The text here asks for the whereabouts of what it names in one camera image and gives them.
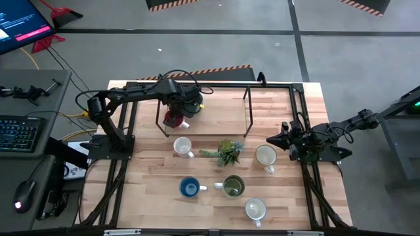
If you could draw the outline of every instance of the concrete floor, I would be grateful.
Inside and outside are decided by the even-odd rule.
[[[85,17],[68,27],[187,30],[292,30],[287,0],[201,0],[150,13],[141,0],[56,0]],[[47,16],[48,10],[39,6]],[[393,0],[372,16],[337,0],[295,0],[300,30],[420,31],[418,0]],[[60,34],[54,48],[92,89],[110,79],[135,79],[186,70],[251,64],[269,81],[302,81],[293,36]],[[363,108],[381,111],[419,85],[420,37],[302,37],[312,82],[321,82],[330,121]],[[41,69],[60,69],[48,52],[33,56]],[[0,56],[0,68],[33,68],[20,50]],[[79,113],[69,86],[62,112]],[[55,138],[78,128],[58,118]],[[401,176],[381,129],[355,132],[343,174],[353,223],[360,229],[420,234],[420,191],[389,194],[384,184]]]

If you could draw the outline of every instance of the computer mouse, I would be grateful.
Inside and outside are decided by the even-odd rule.
[[[26,180],[19,184],[14,192],[13,208],[17,213],[25,213],[32,206],[35,182]]]

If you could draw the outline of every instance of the desk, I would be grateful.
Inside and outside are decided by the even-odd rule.
[[[123,87],[126,81],[110,81],[109,88]],[[311,125],[328,122],[326,107],[319,83],[304,83],[306,104]],[[243,96],[244,89],[231,90],[232,95]],[[172,229],[255,229],[245,215],[245,202],[260,197],[268,205],[268,213],[261,229],[310,229],[308,209],[301,167],[289,160],[288,154],[275,147],[278,160],[276,172],[267,174],[252,165],[257,147],[267,144],[265,139],[280,132],[282,121],[290,121],[289,93],[281,88],[252,88],[253,127],[247,138],[243,136],[188,136],[192,140],[194,159],[178,157],[173,151],[176,136],[168,138],[155,125],[156,100],[138,103],[134,135],[135,152],[129,161],[118,227],[172,228]],[[117,110],[112,117],[119,119]],[[217,149],[220,140],[229,138],[241,141],[245,151],[240,154],[240,164],[218,168],[216,159],[198,153],[200,149]],[[83,215],[86,217],[103,196],[109,161],[98,161],[91,167],[83,192]],[[319,163],[324,194],[337,214],[351,225],[343,180],[337,167]],[[237,174],[244,179],[246,188],[242,197],[228,200],[215,189],[215,182]],[[179,182],[185,176],[196,177],[207,192],[198,198],[186,199],[179,193]],[[108,212],[112,211],[110,201]],[[314,201],[317,219],[320,220],[318,202]]]
[[[56,87],[51,91],[49,97],[40,97],[37,100],[39,103],[38,107],[23,99],[0,98],[0,115],[26,115],[32,111],[45,110],[58,111],[70,81],[70,75],[69,71],[62,70],[0,70],[0,85],[6,88],[16,86],[27,91],[30,85],[33,85],[37,88],[47,89],[52,85],[52,79],[62,83],[62,86]],[[0,152],[0,231],[3,232],[32,229],[55,160],[54,156],[48,156],[38,167],[32,178],[36,182],[36,186],[31,209],[25,214],[16,213],[12,207],[14,191],[21,182],[29,178],[33,169],[41,161],[41,156],[44,153],[44,148],[47,145],[57,114],[53,112],[34,113],[33,116],[44,117],[47,120],[35,152]]]

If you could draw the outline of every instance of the monitor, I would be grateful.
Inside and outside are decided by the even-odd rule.
[[[54,34],[30,0],[0,0],[0,55]]]

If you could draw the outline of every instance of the potted plant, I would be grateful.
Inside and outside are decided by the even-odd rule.
[[[200,150],[199,152],[206,157],[218,157],[217,166],[225,167],[227,164],[234,165],[239,163],[239,154],[243,151],[243,144],[231,140],[222,140],[219,148],[215,152]]]

